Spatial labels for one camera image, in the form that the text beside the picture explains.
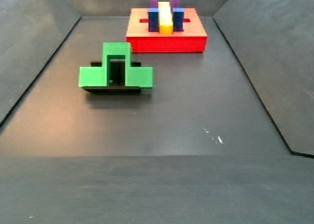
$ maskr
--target toy block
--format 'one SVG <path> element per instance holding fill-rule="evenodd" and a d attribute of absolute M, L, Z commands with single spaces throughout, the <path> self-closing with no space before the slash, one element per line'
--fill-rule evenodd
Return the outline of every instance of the toy block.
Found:
<path fill-rule="evenodd" d="M 159 31 L 158 8 L 149 8 L 149 31 Z"/>
<path fill-rule="evenodd" d="M 173 8 L 181 7 L 181 0 L 170 0 L 170 2 Z"/>
<path fill-rule="evenodd" d="M 150 0 L 150 7 L 158 8 L 158 0 Z"/>
<path fill-rule="evenodd" d="M 185 8 L 183 31 L 171 35 L 149 32 L 147 8 L 133 8 L 127 26 L 126 40 L 134 52 L 203 52 L 207 34 L 195 8 Z"/>
<path fill-rule="evenodd" d="M 183 31 L 183 22 L 185 22 L 185 8 L 173 9 L 173 30 Z"/>
<path fill-rule="evenodd" d="M 135 90 L 153 88 L 154 68 L 131 62 L 131 46 L 126 42 L 103 43 L 102 62 L 80 67 L 79 87 L 84 90 Z"/>
<path fill-rule="evenodd" d="M 159 34 L 173 34 L 173 11 L 170 2 L 159 2 Z"/>

